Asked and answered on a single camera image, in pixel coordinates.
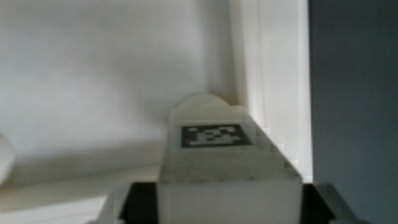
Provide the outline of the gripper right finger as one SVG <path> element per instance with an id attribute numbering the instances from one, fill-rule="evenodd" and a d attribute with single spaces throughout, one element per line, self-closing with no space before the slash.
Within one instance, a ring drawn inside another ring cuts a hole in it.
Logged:
<path id="1" fill-rule="evenodd" d="M 304 185 L 300 224 L 368 224 L 329 183 Z"/>

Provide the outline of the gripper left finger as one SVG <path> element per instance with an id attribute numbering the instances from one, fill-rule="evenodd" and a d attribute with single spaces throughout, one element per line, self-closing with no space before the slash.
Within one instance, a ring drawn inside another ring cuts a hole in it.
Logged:
<path id="1" fill-rule="evenodd" d="M 112 189 L 99 215 L 87 224 L 158 224 L 155 182 L 124 183 Z"/>

